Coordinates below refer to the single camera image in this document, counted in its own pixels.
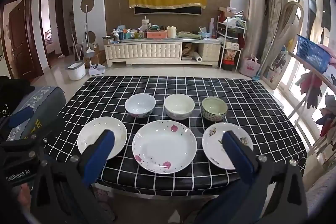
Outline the person's left hand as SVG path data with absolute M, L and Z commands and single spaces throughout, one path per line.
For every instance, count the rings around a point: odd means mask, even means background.
M 20 185 L 17 200 L 18 200 L 19 204 L 21 205 L 22 209 L 30 212 L 30 209 L 31 209 L 31 194 L 30 194 L 29 185 L 27 183 L 24 183 L 24 184 Z

